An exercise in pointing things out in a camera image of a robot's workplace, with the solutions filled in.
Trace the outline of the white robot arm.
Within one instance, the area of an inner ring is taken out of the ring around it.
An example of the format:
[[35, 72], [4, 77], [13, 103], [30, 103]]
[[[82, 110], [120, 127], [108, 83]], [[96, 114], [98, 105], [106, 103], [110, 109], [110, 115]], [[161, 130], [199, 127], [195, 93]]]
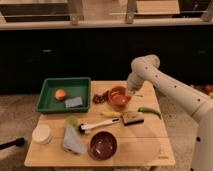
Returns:
[[139, 91], [148, 81], [180, 105], [198, 123], [190, 171], [213, 171], [213, 98], [164, 74], [159, 66], [160, 60], [154, 54], [135, 58], [127, 92]]

